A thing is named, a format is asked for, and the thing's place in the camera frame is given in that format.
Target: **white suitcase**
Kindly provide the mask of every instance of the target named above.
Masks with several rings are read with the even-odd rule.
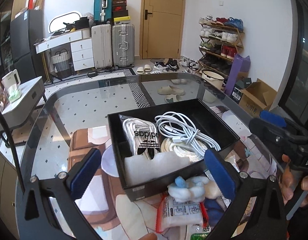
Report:
[[[95,68],[113,65],[111,25],[103,24],[92,27],[92,46]]]

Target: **black refrigerator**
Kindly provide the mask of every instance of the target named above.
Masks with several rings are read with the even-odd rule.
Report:
[[[34,44],[43,38],[43,11],[27,10],[10,23],[10,42],[14,67],[22,83],[42,76],[46,81],[43,61]]]

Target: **human hand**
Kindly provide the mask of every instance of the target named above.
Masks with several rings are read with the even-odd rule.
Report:
[[[157,240],[157,236],[154,233],[143,236],[140,240]]]
[[[286,163],[290,161],[289,157],[287,157],[285,154],[283,154],[282,160]],[[283,195],[284,205],[293,197],[293,190],[290,188],[290,186],[293,184],[293,181],[294,178],[290,171],[290,167],[286,165],[286,168],[282,176],[282,184],[280,185],[281,192]],[[308,175],[302,179],[301,188],[302,190],[308,190]],[[307,204],[308,204],[308,194],[301,203],[301,207],[304,207]]]

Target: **blue sneaker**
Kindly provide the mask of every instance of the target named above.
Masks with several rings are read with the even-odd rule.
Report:
[[[224,23],[225,26],[230,26],[234,28],[238,28],[240,32],[243,31],[243,21],[241,19],[234,19],[232,17],[229,18],[227,22]]]

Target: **window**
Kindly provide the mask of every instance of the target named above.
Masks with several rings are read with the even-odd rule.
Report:
[[[308,129],[308,9],[298,0],[296,2],[298,43],[291,74],[279,106]]]
[[[65,13],[59,16],[56,16],[52,19],[48,25],[49,33],[53,33],[55,31],[62,30],[66,28],[64,23],[74,23],[81,18],[81,13],[78,11],[72,11],[69,13]]]

